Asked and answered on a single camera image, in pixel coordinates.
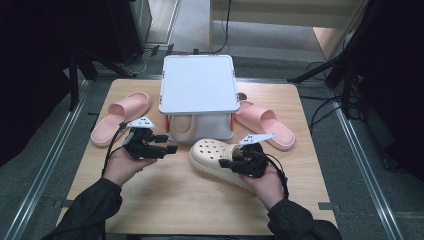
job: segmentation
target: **gray floor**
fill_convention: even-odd
[[[178,14],[176,15],[174,29],[169,43],[175,44],[175,51],[191,52],[194,48],[200,51],[207,50],[208,30],[205,29],[205,16],[199,13],[208,7],[206,0],[181,0]],[[218,31],[222,23],[216,22]],[[274,41],[277,36],[261,32],[251,36],[249,31],[244,31],[244,26],[231,23],[229,28],[229,51],[226,54],[233,56],[236,76],[239,80],[285,83],[284,79],[296,77],[316,64],[309,63],[323,61],[317,41],[312,29],[288,26],[250,25],[249,29],[259,27],[261,31],[281,31],[282,40]],[[219,31],[216,33],[216,46]],[[237,37],[248,39],[241,43]],[[136,79],[157,78],[161,74],[164,53],[160,52],[154,57],[149,54],[137,59],[128,68],[137,71]],[[57,156],[55,167],[52,169],[50,179],[46,182],[44,191],[39,199],[35,199],[35,208],[30,209],[28,222],[24,223],[23,232],[18,235],[20,239],[39,239],[52,228],[60,212],[58,202],[66,198],[72,184],[85,146],[89,140],[90,129],[96,121],[96,116],[102,107],[104,98],[111,82],[119,78],[108,69],[98,67],[99,78],[90,82],[86,89],[84,104],[81,112],[75,119],[72,131],[67,141],[63,144],[62,152]],[[308,80],[299,84],[298,90],[308,121],[311,119],[322,99],[328,98],[329,89],[323,84],[323,75],[317,79]],[[50,156],[49,151],[54,145],[56,136],[64,122],[67,121],[69,96],[56,107],[55,111],[37,131],[26,149],[0,168],[0,238],[4,238],[9,227],[12,226],[14,217],[20,208],[25,209],[22,203],[28,191],[37,179],[37,173]],[[318,113],[318,118],[331,111],[333,106],[326,105]],[[395,222],[401,235],[397,239],[424,239],[424,183],[418,181],[407,172],[393,173],[385,169],[382,158],[376,148],[372,136],[366,125],[361,121],[349,121],[354,134],[359,140],[361,151],[365,154],[366,163],[372,169],[371,178],[375,177],[378,189],[381,190],[385,206],[393,213]],[[340,117],[332,114],[318,123],[313,130],[313,141],[318,155],[324,180],[327,185],[330,200],[334,206],[334,213],[343,239],[396,239],[390,238],[388,229],[382,220],[381,212],[377,211],[378,201],[373,196],[372,187],[369,186],[369,175],[364,174],[363,167],[358,164],[357,151],[352,149],[353,143],[346,135],[346,129],[341,124]],[[110,235],[110,239],[125,239],[123,235]]]

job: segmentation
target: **gray carpet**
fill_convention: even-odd
[[[158,77],[162,70],[164,53],[150,57],[145,55],[147,68],[137,74],[135,79]],[[306,71],[309,63],[300,61],[266,60],[257,58],[234,57],[236,76],[239,78],[269,79],[283,82],[282,79],[298,76]],[[128,66],[134,70],[143,68],[141,60]],[[82,154],[89,141],[90,129],[103,105],[111,82],[120,78],[108,69],[98,67],[98,79],[92,82],[86,102],[75,126],[59,156],[52,175],[41,195],[21,239],[39,239],[54,228],[60,213],[55,207],[57,201],[66,198],[78,169]],[[308,121],[323,100],[310,99],[314,96],[328,98],[328,89],[321,80],[312,79],[298,85],[301,101]],[[31,186],[38,169],[48,154],[58,129],[68,114],[70,98],[67,96],[33,136],[26,149],[15,159],[0,168],[0,238],[5,235]],[[332,106],[322,108],[319,118],[329,112]],[[353,122],[364,150],[369,157],[374,172],[387,195],[399,225],[406,239],[424,239],[421,230],[424,221],[421,215],[424,206],[424,184],[406,172],[387,171],[376,150],[375,143],[366,126],[360,121]],[[359,171],[354,155],[346,139],[336,114],[332,114],[314,126],[313,142],[327,185],[330,200],[335,206],[335,216],[343,239],[387,239],[385,229],[368,193],[364,179]],[[125,239],[123,235],[110,235],[109,239]]]

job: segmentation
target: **pink slide sandal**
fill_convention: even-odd
[[[97,146],[108,146],[121,122],[133,121],[142,117],[152,105],[150,96],[134,92],[116,103],[109,105],[108,113],[91,133],[91,141]]]
[[[267,141],[279,150],[288,150],[294,146],[294,134],[278,121],[272,110],[249,101],[240,101],[240,109],[236,112],[235,119],[257,134],[277,134]]]

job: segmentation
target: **hand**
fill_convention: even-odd
[[[120,148],[110,156],[103,178],[122,187],[137,172],[142,171],[144,167],[152,165],[155,162],[157,162],[157,159],[147,158],[134,161],[127,150]]]
[[[277,170],[268,165],[264,175],[260,178],[253,178],[247,175],[240,175],[240,178],[255,189],[256,196],[270,210],[275,204],[284,198],[284,190]]]

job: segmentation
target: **person's left hand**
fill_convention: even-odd
[[[157,162],[157,159],[147,158],[134,161],[127,150],[120,148],[110,156],[103,178],[122,187],[137,172],[142,171],[144,167],[152,165],[155,162]]]

